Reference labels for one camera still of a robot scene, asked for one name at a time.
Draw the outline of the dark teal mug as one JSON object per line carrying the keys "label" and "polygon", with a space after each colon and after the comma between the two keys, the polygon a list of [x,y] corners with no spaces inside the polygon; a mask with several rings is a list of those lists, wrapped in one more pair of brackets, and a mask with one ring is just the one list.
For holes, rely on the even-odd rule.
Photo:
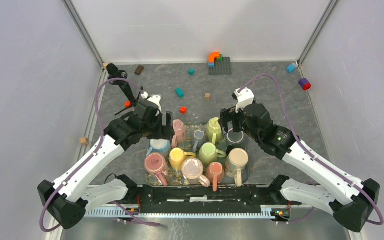
{"label": "dark teal mug", "polygon": [[244,132],[235,132],[232,128],[226,134],[226,144],[233,149],[245,149],[247,146],[247,138]]}

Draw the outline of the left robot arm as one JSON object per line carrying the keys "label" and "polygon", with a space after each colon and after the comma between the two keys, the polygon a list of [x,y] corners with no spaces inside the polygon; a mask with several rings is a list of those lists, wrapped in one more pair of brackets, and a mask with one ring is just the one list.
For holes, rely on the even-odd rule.
{"label": "left robot arm", "polygon": [[137,190],[125,183],[123,176],[94,188],[89,184],[113,160],[142,138],[171,140],[174,135],[173,114],[167,112],[166,125],[160,95],[140,101],[133,111],[115,119],[103,130],[98,142],[70,170],[37,187],[44,211],[59,226],[68,230],[77,225],[91,210],[113,201],[133,203]]}

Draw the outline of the light pink hexagonal mug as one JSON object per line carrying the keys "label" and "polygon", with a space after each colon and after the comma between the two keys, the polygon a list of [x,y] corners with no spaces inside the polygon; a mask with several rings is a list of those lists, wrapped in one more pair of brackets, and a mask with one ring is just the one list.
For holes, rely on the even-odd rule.
{"label": "light pink hexagonal mug", "polygon": [[175,119],[172,123],[174,135],[171,141],[171,148],[183,144],[187,140],[187,131],[185,124],[180,119]]}

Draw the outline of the yellow-green hexagonal mug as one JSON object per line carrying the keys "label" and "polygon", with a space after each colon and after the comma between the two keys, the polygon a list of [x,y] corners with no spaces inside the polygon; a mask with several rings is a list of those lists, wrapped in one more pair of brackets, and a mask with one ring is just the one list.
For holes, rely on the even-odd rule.
{"label": "yellow-green hexagonal mug", "polygon": [[206,135],[208,140],[214,145],[220,142],[224,136],[222,127],[219,124],[219,119],[219,117],[213,117],[206,125]]}

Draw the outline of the blue-grey square mug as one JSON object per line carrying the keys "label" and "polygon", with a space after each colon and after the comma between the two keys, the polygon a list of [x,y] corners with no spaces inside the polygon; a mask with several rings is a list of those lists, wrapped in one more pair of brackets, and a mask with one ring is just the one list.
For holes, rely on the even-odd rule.
{"label": "blue-grey square mug", "polygon": [[206,142],[207,142],[206,133],[202,130],[196,130],[193,134],[192,151],[196,153],[197,150],[200,149],[202,145],[205,144]]}

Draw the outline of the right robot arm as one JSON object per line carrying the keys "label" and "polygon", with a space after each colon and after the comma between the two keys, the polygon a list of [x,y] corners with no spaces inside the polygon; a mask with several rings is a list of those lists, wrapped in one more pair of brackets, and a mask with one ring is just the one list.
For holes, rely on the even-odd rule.
{"label": "right robot arm", "polygon": [[269,111],[260,103],[244,109],[220,110],[219,124],[226,130],[243,132],[268,155],[288,163],[315,180],[321,187],[299,183],[287,176],[278,176],[275,187],[269,189],[269,199],[275,204],[288,200],[325,211],[344,228],[359,233],[377,206],[380,184],[341,170],[317,154],[294,132],[274,124]]}

